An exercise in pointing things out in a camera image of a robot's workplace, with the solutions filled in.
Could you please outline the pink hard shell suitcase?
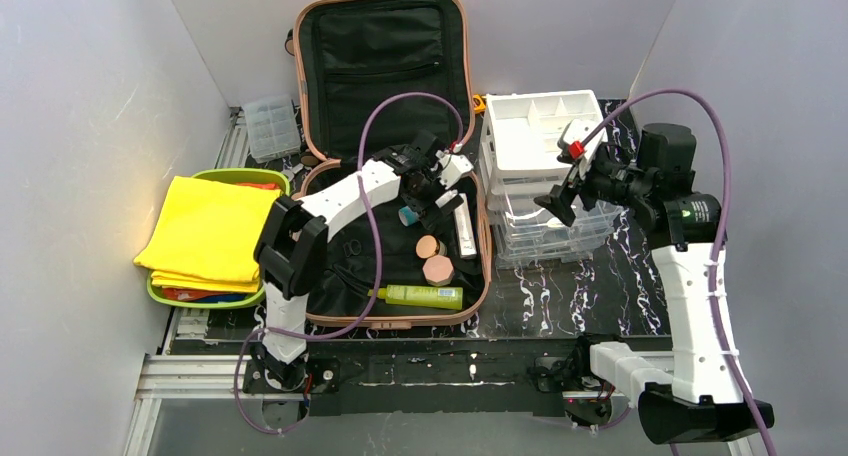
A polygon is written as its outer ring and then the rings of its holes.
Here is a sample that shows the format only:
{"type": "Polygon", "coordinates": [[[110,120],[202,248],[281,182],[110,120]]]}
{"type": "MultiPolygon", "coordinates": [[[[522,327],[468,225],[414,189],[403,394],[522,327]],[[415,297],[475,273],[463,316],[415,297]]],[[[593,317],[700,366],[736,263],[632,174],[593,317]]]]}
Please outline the pink hard shell suitcase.
{"type": "MultiPolygon", "coordinates": [[[[467,143],[475,129],[467,24],[459,0],[324,0],[299,15],[294,29],[304,137],[319,164],[304,178],[308,196],[352,174],[359,153],[411,142],[429,131],[443,144],[467,143]]],[[[423,286],[416,243],[421,224],[405,226],[401,199],[375,210],[380,241],[359,217],[330,242],[328,266],[308,297],[315,324],[344,326],[356,318],[378,329],[448,326],[468,320],[485,300],[492,242],[484,192],[475,174],[457,190],[466,197],[476,255],[459,252],[455,221],[433,231],[447,248],[451,285],[463,291],[457,310],[371,301],[375,285],[423,286]]]]}

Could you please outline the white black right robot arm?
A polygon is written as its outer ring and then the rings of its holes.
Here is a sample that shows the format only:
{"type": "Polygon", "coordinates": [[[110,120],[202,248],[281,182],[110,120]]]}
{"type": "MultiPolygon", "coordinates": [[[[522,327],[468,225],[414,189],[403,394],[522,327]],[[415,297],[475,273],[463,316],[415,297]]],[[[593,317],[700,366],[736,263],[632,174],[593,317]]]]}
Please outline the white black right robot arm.
{"type": "Polygon", "coordinates": [[[541,389],[572,389],[594,379],[605,395],[628,399],[658,445],[764,433],[774,425],[774,410],[753,398],[737,363],[720,282],[722,207],[716,197],[693,190],[695,136],[684,126],[650,124],[628,161],[615,146],[590,141],[589,133],[584,120],[565,126],[557,144],[567,176],[536,203],[565,225],[575,222],[576,204],[591,209],[608,202],[632,212],[661,277],[673,367],[650,363],[620,337],[584,334],[568,357],[535,367],[541,389]]]}

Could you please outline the clear plastic drawer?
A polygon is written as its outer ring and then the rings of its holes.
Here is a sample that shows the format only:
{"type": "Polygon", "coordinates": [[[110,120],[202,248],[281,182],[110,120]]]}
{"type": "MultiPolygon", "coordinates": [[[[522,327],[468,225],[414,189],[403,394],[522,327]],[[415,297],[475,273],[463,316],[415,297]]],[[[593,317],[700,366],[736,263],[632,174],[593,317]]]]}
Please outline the clear plastic drawer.
{"type": "Polygon", "coordinates": [[[623,208],[599,201],[586,210],[579,199],[572,205],[574,222],[567,226],[534,202],[531,195],[493,196],[487,201],[496,239],[496,264],[526,266],[543,260],[563,263],[591,258],[613,232],[623,208]]]}

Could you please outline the white pink blue spray bottle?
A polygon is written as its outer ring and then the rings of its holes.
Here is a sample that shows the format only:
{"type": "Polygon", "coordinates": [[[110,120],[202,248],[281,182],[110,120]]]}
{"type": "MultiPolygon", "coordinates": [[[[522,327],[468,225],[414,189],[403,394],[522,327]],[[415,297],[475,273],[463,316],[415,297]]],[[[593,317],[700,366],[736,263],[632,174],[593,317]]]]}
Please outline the white pink blue spray bottle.
{"type": "MultiPolygon", "coordinates": [[[[444,193],[459,193],[459,192],[455,189],[452,189],[452,190],[448,190],[444,193]]],[[[429,200],[429,199],[420,199],[420,198],[416,199],[415,197],[410,196],[409,194],[402,194],[402,199],[406,202],[406,205],[402,206],[398,210],[399,220],[406,227],[410,227],[410,226],[415,225],[416,223],[420,223],[419,222],[419,215],[422,212],[422,210],[427,205],[433,203],[440,196],[436,197],[433,200],[429,200]]]]}

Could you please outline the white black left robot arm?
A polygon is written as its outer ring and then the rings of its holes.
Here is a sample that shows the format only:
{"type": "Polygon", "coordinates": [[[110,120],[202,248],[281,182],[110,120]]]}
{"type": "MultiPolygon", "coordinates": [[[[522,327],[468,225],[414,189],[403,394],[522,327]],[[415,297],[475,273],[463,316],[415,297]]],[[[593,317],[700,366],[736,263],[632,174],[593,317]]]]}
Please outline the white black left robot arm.
{"type": "Polygon", "coordinates": [[[299,200],[278,197],[259,236],[254,259],[266,296],[261,345],[252,353],[279,380],[307,348],[308,295],[327,267],[332,239],[348,224],[398,198],[422,223],[438,225],[460,204],[455,185],[473,170],[469,159],[422,131],[410,144],[360,157],[356,170],[339,182],[299,200]]]}

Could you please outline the white divided organizer box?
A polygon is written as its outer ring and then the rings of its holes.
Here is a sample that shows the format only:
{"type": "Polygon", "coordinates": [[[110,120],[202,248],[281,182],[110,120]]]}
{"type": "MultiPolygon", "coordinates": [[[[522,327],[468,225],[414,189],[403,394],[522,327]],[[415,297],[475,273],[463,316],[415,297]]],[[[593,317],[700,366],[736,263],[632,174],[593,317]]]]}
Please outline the white divided organizer box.
{"type": "Polygon", "coordinates": [[[602,120],[591,90],[488,94],[478,157],[487,198],[547,193],[571,170],[560,140],[583,139],[602,120]]]}

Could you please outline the blue towel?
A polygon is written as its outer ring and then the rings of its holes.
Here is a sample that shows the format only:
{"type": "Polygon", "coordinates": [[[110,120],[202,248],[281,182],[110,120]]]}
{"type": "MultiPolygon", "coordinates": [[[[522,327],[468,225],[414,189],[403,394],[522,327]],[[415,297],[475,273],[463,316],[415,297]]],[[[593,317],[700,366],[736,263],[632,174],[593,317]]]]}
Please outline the blue towel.
{"type": "Polygon", "coordinates": [[[205,298],[193,300],[193,303],[203,304],[203,305],[229,304],[229,303],[242,302],[247,297],[248,297],[248,294],[246,294],[246,293],[217,294],[217,295],[207,296],[205,298]]]}

